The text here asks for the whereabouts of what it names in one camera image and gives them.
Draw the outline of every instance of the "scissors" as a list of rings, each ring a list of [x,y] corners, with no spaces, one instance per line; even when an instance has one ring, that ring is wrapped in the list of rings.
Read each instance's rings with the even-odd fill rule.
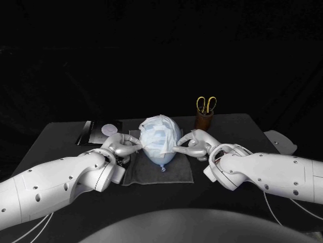
[[[199,105],[197,105],[200,99],[203,99],[203,106],[200,107],[202,110],[200,110]],[[210,100],[212,100],[212,99],[215,99],[215,105],[210,107]],[[199,111],[202,114],[206,114],[206,113],[209,113],[209,112],[213,110],[213,108],[215,108],[215,106],[216,106],[216,103],[217,103],[217,99],[216,99],[216,97],[212,96],[212,97],[209,98],[209,100],[207,100],[207,105],[204,105],[204,103],[206,103],[204,97],[200,96],[200,97],[197,98],[197,100],[196,100],[196,108],[197,108],[197,111]]]

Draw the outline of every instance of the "yellow scissor handle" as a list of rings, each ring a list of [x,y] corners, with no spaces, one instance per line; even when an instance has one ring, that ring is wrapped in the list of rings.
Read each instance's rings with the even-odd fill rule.
[[[209,108],[209,106],[210,106],[210,99],[215,99],[215,105],[213,105],[212,108]],[[207,112],[207,113],[213,110],[213,108],[215,108],[215,106],[216,106],[216,103],[217,103],[217,99],[216,99],[215,96],[212,96],[212,97],[209,98],[209,100],[207,100],[207,106],[206,106],[206,109],[207,109],[206,112]]]
[[[199,102],[200,99],[203,99],[203,109],[202,110],[199,109],[199,106],[197,106],[197,102]],[[204,111],[204,97],[202,97],[202,96],[196,99],[196,108],[197,108],[197,111],[200,113],[203,113],[203,111]]]

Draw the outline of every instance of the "black backdrop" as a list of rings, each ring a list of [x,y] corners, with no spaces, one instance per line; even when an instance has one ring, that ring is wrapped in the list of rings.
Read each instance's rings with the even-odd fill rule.
[[[49,122],[248,113],[323,160],[323,1],[0,1],[0,180]]]

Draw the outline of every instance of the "light blue balloon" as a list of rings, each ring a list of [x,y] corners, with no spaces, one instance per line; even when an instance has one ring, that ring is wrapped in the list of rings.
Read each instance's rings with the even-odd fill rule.
[[[171,127],[168,126],[167,123],[163,123],[163,125],[164,125],[168,129],[171,129]],[[151,129],[153,126],[154,126],[154,125],[145,125],[145,126],[144,126],[145,130]],[[180,129],[179,129],[179,126],[177,126],[177,123],[176,123],[176,122],[174,122],[174,131],[176,131],[176,142],[177,142],[177,140],[180,139],[180,136],[181,136],[181,132],[180,132]],[[173,157],[174,157],[174,155],[176,155],[176,152],[173,152],[173,153],[166,153],[163,158],[154,158],[154,157],[150,157],[150,154],[148,154],[147,149],[142,148],[142,151],[144,151],[144,153],[145,153],[148,159],[151,160],[151,162],[155,163],[157,165],[160,165],[160,167],[161,167],[161,172],[164,172],[164,171],[166,171],[166,169],[164,169],[164,165],[171,161],[171,159],[173,159]]]

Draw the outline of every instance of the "screw hole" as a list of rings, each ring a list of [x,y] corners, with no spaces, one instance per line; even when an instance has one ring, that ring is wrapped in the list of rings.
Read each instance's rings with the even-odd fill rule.
[[[36,194],[36,196],[34,196],[34,200],[36,200],[36,202],[40,201],[40,195],[39,195],[39,194]]]

